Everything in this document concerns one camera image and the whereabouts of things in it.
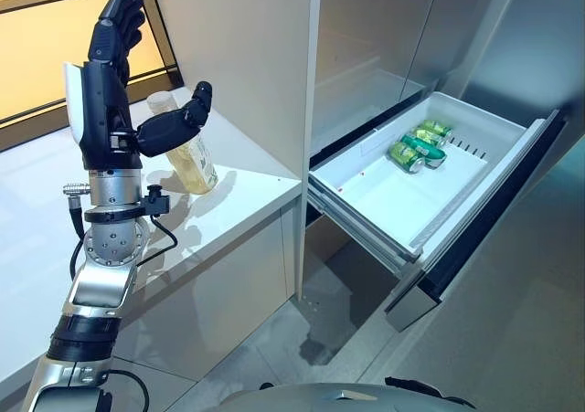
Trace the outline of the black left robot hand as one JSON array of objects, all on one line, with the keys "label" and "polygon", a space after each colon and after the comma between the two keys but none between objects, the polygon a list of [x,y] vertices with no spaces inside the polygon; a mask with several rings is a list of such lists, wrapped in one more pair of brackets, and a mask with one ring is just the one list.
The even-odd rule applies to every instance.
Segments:
[{"label": "black left robot hand", "polygon": [[66,63],[66,103],[84,168],[140,169],[154,157],[196,137],[211,110],[212,86],[198,82],[184,106],[156,114],[134,129],[126,93],[128,56],[142,39],[144,0],[109,0],[93,28],[88,60]]}]

